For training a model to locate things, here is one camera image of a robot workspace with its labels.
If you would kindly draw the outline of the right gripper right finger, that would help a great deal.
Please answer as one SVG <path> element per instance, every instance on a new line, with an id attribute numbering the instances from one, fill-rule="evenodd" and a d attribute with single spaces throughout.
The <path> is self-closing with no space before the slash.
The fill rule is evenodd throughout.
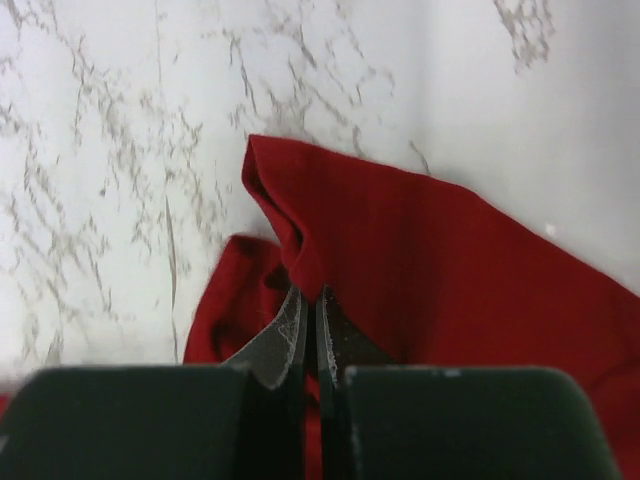
<path id="1" fill-rule="evenodd" d="M 316 306 L 327 479 L 617 479 L 575 381 L 550 368 L 403 366 L 334 293 Z"/>

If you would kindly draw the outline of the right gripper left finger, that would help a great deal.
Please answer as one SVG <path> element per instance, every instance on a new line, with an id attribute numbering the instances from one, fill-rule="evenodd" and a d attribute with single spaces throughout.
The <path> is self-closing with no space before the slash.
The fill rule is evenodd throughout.
<path id="1" fill-rule="evenodd" d="M 301 479 L 308 305 L 218 365 L 42 370 L 1 418 L 5 479 Z"/>

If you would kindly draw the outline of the dark red t-shirt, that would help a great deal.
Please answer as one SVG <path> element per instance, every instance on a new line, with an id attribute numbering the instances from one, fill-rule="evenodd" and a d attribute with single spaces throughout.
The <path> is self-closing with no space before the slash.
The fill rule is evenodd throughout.
<path id="1" fill-rule="evenodd" d="M 324 288 L 408 364 L 542 365 L 594 405 L 616 462 L 639 475 L 639 299 L 461 186 L 297 140 L 251 135 L 242 182 L 275 241 L 232 236 L 184 359 L 219 363 Z"/>

